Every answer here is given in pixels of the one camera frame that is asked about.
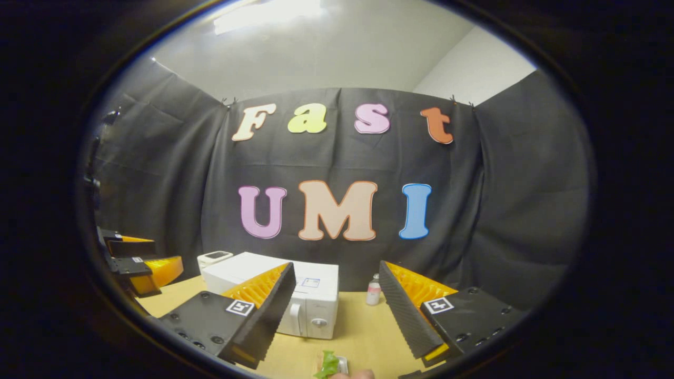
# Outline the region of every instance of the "label sticker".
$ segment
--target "label sticker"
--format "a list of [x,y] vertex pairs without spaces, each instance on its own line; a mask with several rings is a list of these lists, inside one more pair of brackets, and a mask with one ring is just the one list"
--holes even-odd
[[231,303],[226,310],[241,316],[248,316],[251,310],[253,310],[254,306],[255,304],[249,303],[248,301],[234,300],[234,302]]
[[452,303],[450,303],[444,297],[440,297],[439,299],[425,301],[424,305],[426,305],[426,308],[429,310],[429,312],[431,312],[431,314],[436,314],[436,313],[448,311],[448,310],[454,308]]
[[306,278],[301,285],[302,287],[316,288],[318,287],[319,283],[321,283],[321,279]]

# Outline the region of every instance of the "microwave handle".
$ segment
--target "microwave handle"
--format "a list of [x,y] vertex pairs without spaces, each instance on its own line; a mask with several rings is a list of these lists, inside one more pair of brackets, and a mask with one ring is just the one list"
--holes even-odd
[[300,304],[292,304],[290,306],[290,324],[293,326],[293,334],[297,336],[302,335],[302,331],[299,327],[299,309]]

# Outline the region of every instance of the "ceiling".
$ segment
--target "ceiling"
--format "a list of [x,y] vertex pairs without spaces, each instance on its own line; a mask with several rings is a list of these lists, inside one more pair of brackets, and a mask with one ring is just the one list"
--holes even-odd
[[412,91],[473,27],[422,0],[319,1],[318,15],[220,35],[206,15],[149,54],[218,100],[323,87]]

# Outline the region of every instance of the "microwave knob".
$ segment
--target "microwave knob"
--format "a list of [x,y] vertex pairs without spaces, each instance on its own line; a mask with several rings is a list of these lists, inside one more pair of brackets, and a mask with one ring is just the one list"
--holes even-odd
[[319,328],[321,328],[321,327],[323,327],[323,326],[325,326],[325,325],[328,325],[328,322],[325,321],[325,320],[323,320],[322,318],[314,318],[314,319],[311,321],[311,323],[314,324],[314,325],[316,325],[316,326],[318,326]]

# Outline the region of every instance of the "paper letter cutout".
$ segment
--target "paper letter cutout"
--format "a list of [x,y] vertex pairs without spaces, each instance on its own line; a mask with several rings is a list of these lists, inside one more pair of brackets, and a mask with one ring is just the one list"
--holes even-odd
[[332,192],[324,181],[309,180],[299,184],[304,192],[306,208],[304,229],[299,231],[301,239],[315,241],[323,238],[318,229],[319,218],[332,239],[339,236],[348,218],[348,229],[344,238],[349,241],[369,241],[377,235],[372,229],[372,197],[377,184],[371,181],[355,181],[346,191],[342,202],[337,205]]
[[318,133],[326,128],[326,106],[323,104],[307,104],[295,109],[295,117],[288,122],[288,130],[292,133]]
[[454,137],[445,133],[445,123],[450,123],[450,117],[440,113],[439,108],[428,108],[421,111],[421,115],[426,117],[428,122],[428,134],[431,135],[435,141],[441,144],[451,144]]
[[276,104],[260,105],[259,107],[250,107],[243,110],[243,119],[239,125],[239,130],[232,136],[232,141],[245,141],[253,137],[253,126],[255,129],[262,127],[267,114],[276,112]]
[[427,184],[406,184],[402,186],[402,193],[407,196],[407,217],[405,228],[400,231],[402,239],[417,239],[426,237],[426,200],[431,194],[431,186]]
[[258,224],[255,219],[255,201],[259,195],[259,189],[252,186],[239,188],[241,223],[250,235],[269,239],[281,232],[281,205],[288,192],[285,188],[269,187],[264,193],[269,197],[269,224],[266,227]]
[[384,133],[391,126],[386,116],[388,110],[381,104],[361,104],[356,108],[356,130],[360,134]]

